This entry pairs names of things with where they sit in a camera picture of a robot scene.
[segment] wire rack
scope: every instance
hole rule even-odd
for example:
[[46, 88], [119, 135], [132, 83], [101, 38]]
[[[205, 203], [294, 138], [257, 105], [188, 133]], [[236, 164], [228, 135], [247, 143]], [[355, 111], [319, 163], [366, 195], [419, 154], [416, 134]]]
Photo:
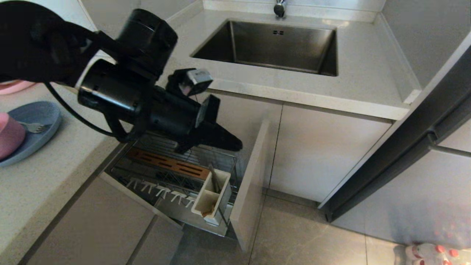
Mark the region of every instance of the wire rack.
[[[140, 140], [133, 144], [133, 147], [148, 151], [157, 155], [170, 157], [183, 162], [191, 163], [208, 168], [210, 164], [214, 168], [230, 172], [233, 193], [229, 203], [234, 203], [239, 181], [237, 180], [236, 163], [237, 158], [226, 154], [218, 149], [206, 146], [193, 147], [185, 154], [173, 152], [177, 143], [162, 135], [148, 132]], [[143, 163], [138, 160], [122, 156], [111, 168], [110, 173], [115, 178], [120, 178], [121, 182], [127, 184], [130, 178], [140, 178], [147, 182], [163, 185], [171, 190], [178, 189], [185, 194], [198, 194], [204, 184], [204, 180], [180, 174], [155, 165]]]

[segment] pull-out drawer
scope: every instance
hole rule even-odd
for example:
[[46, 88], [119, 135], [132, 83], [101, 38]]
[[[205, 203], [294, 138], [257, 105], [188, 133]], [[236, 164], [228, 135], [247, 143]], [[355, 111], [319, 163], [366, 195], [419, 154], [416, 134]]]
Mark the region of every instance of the pull-out drawer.
[[132, 191], [128, 191], [128, 194], [139, 195], [144, 199], [140, 200], [142, 203], [146, 201], [156, 211], [170, 218], [221, 236], [225, 236], [228, 229], [232, 227], [241, 249], [246, 251], [250, 247], [261, 210], [263, 181], [266, 173], [269, 174], [269, 172], [265, 172], [266, 162], [271, 161], [270, 153], [267, 152], [269, 149], [267, 137], [269, 123], [268, 120], [261, 123], [242, 179], [237, 179], [237, 174], [234, 172], [236, 168], [235, 157], [218, 150], [211, 148], [196, 150], [193, 148], [185, 154], [188, 159], [176, 157], [179, 160], [195, 165], [200, 164], [203, 167], [211, 163], [216, 169], [231, 173], [231, 189], [221, 191], [223, 197], [226, 197], [224, 192], [231, 192], [231, 199], [226, 205], [217, 209], [222, 210], [223, 215], [223, 222], [218, 226], [206, 222], [203, 217], [191, 212], [189, 198], [197, 196], [198, 189], [203, 186], [204, 180], [191, 177], [191, 174], [187, 174], [185, 177], [184, 174], [173, 174], [171, 171], [164, 170], [162, 172], [161, 166], [152, 165], [150, 162], [136, 161], [129, 156], [130, 150], [135, 150], [135, 148], [155, 152], [157, 154], [155, 157], [159, 157], [162, 153], [171, 154], [172, 148], [169, 145], [162, 144], [158, 150], [145, 141], [128, 145], [116, 156], [106, 169], [106, 173], [121, 185], [127, 186], [127, 189]]

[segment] white countertop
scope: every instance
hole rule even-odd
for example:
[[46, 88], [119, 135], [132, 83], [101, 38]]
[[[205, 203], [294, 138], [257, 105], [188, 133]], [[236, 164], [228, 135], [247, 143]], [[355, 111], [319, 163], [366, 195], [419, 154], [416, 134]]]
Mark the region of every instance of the white countertop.
[[[308, 27], [337, 28], [339, 76], [230, 64], [190, 58], [226, 19]], [[161, 83], [175, 69], [208, 69], [215, 78], [211, 88], [365, 115], [401, 119], [402, 104], [374, 26], [369, 23], [309, 17], [205, 10], [177, 29], [179, 44]], [[58, 91], [79, 113], [104, 129], [103, 116], [77, 103], [76, 96]], [[0, 112], [48, 100], [56, 103], [44, 85], [0, 96]], [[16, 264], [65, 203], [80, 188], [118, 142], [74, 119], [62, 107], [63, 123], [51, 141], [26, 160], [0, 168], [0, 264]]]
[[[191, 58], [227, 19], [303, 27], [336, 28], [339, 76], [313, 75], [266, 67]], [[175, 69], [210, 71], [212, 89], [277, 99], [321, 108], [399, 120], [409, 111], [392, 77], [374, 25], [311, 17], [204, 10], [176, 29], [179, 42], [161, 82]]]
[[[64, 99], [90, 121], [108, 130], [102, 115], [77, 103], [76, 95], [55, 85]], [[0, 96], [0, 112], [47, 100], [57, 101], [43, 84]], [[117, 146], [73, 118], [63, 118], [56, 135], [29, 158], [0, 168], [0, 264], [16, 264], [66, 202]]]

